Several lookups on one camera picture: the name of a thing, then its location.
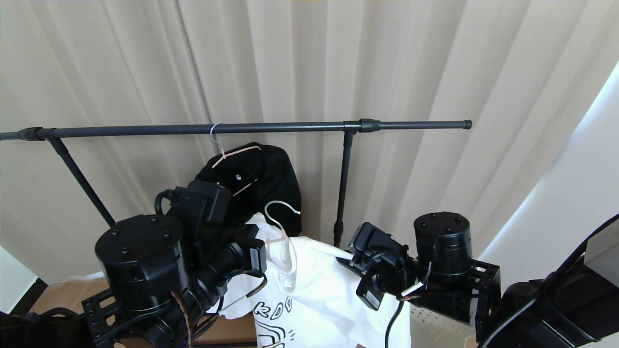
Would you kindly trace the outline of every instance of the brown floor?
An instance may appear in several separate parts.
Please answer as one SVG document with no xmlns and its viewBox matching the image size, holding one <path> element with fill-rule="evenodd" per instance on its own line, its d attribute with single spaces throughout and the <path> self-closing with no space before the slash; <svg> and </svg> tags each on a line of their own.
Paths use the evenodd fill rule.
<svg viewBox="0 0 619 348">
<path fill-rule="evenodd" d="M 68 308 L 78 314 L 83 313 L 82 300 L 91 297 L 108 288 L 104 279 L 90 282 L 72 281 L 60 282 L 49 286 L 30 311 L 43 313 L 55 307 Z M 218 319 L 213 327 L 202 335 L 196 344 L 222 344 L 237 342 L 253 342 L 256 340 L 256 329 L 251 314 L 235 320 Z"/>
</svg>

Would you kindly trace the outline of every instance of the printed graphic on t-shirt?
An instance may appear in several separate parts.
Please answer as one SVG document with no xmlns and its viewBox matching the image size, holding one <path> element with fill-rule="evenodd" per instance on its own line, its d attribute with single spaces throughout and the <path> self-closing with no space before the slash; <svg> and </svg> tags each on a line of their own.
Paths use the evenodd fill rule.
<svg viewBox="0 0 619 348">
<path fill-rule="evenodd" d="M 285 348 L 286 344 L 295 340 L 294 330 L 285 329 L 275 325 L 275 323 L 271 323 L 271 321 L 281 318 L 284 313 L 290 313 L 291 311 L 292 299 L 290 297 L 287 297 L 284 302 L 279 302 L 275 306 L 269 306 L 262 301 L 256 304 L 253 310 L 256 320 L 256 333 L 260 337 L 264 348 Z"/>
</svg>

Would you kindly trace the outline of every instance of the clothing rail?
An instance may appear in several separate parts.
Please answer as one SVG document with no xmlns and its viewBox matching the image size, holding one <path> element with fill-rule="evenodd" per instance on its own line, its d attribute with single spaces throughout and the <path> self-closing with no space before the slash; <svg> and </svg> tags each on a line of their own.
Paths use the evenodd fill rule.
<svg viewBox="0 0 619 348">
<path fill-rule="evenodd" d="M 288 122 L 288 123 L 235 123 L 235 124 L 168 124 L 160 126 L 106 126 L 78 128 L 42 128 L 31 127 L 16 132 L 0 133 L 0 141 L 47 140 L 60 155 L 63 162 L 82 187 L 90 201 L 99 211 L 105 222 L 112 227 L 116 224 L 110 212 L 101 202 L 90 183 L 82 174 L 75 160 L 61 138 L 64 137 L 105 137 L 105 136 L 149 136 L 174 134 L 235 134 L 235 133 L 288 133 L 288 132 L 344 132 L 344 151 L 342 154 L 342 171 L 340 173 L 340 190 L 337 200 L 337 217 L 333 226 L 333 244 L 340 246 L 344 231 L 344 203 L 348 183 L 348 168 L 352 139 L 356 133 L 370 133 L 389 129 L 470 129 L 471 120 L 465 121 L 401 121 L 381 122 L 371 119 L 339 122 Z"/>
</svg>

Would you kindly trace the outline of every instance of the vertical pole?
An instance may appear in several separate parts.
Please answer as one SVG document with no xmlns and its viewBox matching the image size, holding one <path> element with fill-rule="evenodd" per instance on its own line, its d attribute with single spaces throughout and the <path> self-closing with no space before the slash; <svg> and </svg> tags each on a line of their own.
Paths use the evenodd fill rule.
<svg viewBox="0 0 619 348">
<path fill-rule="evenodd" d="M 337 198 L 337 217 L 333 225 L 333 245 L 340 247 L 344 232 L 344 201 L 346 200 L 346 185 L 348 184 L 348 167 L 350 165 L 350 149 L 355 131 L 344 131 L 344 153 L 342 154 L 342 173 L 340 173 L 340 193 Z"/>
<path fill-rule="evenodd" d="M 105 220 L 105 222 L 107 222 L 110 227 L 116 225 L 114 218 L 112 218 L 110 212 L 108 212 L 108 210 L 105 208 L 103 202 L 101 202 L 101 199 L 99 199 L 99 197 L 95 193 L 95 190 L 92 189 L 92 186 L 90 185 L 90 183 L 88 183 L 88 180 L 86 180 L 84 174 L 82 174 L 82 171 L 79 170 L 76 161 L 73 160 L 73 157 L 71 157 L 69 149 L 67 149 L 63 141 L 58 137 L 51 137 L 47 140 L 50 142 L 54 150 L 56 150 L 56 153 L 60 156 L 60 158 L 63 159 L 64 164 L 67 165 L 67 168 L 69 169 L 71 174 L 73 174 L 73 177 L 75 177 L 79 186 L 82 187 L 82 189 L 86 193 L 86 196 L 90 198 L 92 204 L 95 205 L 95 207 L 99 211 L 99 214 L 101 214 L 101 216 L 103 217 L 103 220 Z"/>
</svg>

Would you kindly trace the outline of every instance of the curtain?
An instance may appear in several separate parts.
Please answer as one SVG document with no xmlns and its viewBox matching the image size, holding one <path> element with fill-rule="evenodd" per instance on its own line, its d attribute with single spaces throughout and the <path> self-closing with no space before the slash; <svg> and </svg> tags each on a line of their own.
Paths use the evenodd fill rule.
<svg viewBox="0 0 619 348">
<path fill-rule="evenodd" d="M 478 256 L 619 59 L 618 1 L 0 3 L 0 127 L 466 120 L 355 136 L 344 214 L 415 254 L 456 211 Z M 284 148 L 304 234 L 332 242 L 342 133 L 226 134 Z M 116 220 L 151 214 L 217 153 L 209 136 L 66 139 Z M 0 144 L 0 243 L 44 281 L 99 270 L 108 228 L 48 144 Z"/>
</svg>

